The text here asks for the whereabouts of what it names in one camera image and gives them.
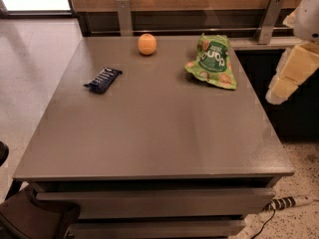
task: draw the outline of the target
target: gray floor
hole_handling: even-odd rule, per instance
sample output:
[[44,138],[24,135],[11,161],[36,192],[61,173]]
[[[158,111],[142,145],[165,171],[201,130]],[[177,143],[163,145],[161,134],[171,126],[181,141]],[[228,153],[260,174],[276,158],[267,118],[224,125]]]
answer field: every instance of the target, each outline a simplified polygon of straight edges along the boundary
[[[76,20],[0,20],[0,140],[10,147],[0,168],[0,202],[81,38]],[[319,142],[283,145],[296,173],[275,186],[277,196],[319,198]],[[278,211],[258,238],[319,238],[318,212],[319,202]],[[232,238],[251,238],[270,216],[249,215]]]

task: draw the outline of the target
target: table drawer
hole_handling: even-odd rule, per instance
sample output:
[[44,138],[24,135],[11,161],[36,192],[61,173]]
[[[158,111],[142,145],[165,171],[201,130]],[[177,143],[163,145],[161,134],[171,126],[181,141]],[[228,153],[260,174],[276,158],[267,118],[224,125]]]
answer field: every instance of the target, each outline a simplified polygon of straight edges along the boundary
[[162,222],[128,222],[74,224],[70,232],[76,239],[152,239],[216,238],[236,235],[245,226],[242,220],[193,220]]
[[271,188],[43,192],[39,200],[80,205],[81,219],[246,215],[274,196]]

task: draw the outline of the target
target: black chair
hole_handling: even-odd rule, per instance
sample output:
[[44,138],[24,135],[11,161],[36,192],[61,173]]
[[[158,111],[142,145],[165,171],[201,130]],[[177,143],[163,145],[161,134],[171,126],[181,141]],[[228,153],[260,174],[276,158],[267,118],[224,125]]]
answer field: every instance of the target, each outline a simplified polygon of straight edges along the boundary
[[6,161],[9,154],[9,148],[6,143],[0,141],[0,166]]
[[28,185],[0,204],[0,238],[63,239],[79,215],[74,203],[37,200]]

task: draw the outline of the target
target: orange ball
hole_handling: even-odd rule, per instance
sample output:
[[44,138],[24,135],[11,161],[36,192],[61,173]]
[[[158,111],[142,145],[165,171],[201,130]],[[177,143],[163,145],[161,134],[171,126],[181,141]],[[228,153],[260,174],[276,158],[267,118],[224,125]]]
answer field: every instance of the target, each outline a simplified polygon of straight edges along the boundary
[[144,55],[150,55],[157,49],[157,39],[151,34],[143,34],[138,41],[139,51]]

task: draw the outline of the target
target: snack bag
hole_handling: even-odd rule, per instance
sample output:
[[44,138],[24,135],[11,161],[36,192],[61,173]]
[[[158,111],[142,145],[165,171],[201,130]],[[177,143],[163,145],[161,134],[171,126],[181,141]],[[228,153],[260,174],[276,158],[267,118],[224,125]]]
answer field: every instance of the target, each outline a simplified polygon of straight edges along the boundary
[[232,75],[228,56],[228,39],[222,36],[201,35],[197,44],[197,57],[184,68],[201,81],[235,90],[236,80]]

